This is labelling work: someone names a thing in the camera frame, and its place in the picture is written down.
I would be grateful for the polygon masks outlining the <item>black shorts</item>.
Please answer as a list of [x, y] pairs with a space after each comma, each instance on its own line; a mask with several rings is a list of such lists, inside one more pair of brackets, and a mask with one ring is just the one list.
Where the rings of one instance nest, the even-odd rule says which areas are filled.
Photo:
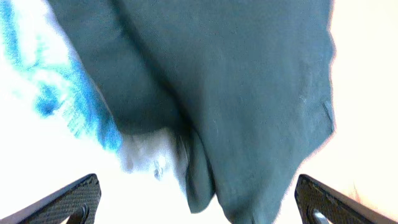
[[58, 0], [58, 23], [119, 124], [188, 146], [193, 213], [272, 223], [299, 164], [333, 132], [323, 0]]

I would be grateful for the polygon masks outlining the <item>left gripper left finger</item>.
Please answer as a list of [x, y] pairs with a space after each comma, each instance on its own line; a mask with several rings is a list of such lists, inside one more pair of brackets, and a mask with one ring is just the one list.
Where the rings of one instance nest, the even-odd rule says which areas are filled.
[[1, 219], [1, 224], [94, 224], [101, 199], [96, 174], [88, 174]]

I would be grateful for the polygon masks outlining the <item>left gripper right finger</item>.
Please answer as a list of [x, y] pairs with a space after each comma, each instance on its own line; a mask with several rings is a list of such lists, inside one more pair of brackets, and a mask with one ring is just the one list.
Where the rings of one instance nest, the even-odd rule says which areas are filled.
[[303, 224], [397, 224], [306, 174], [299, 175], [294, 196]]

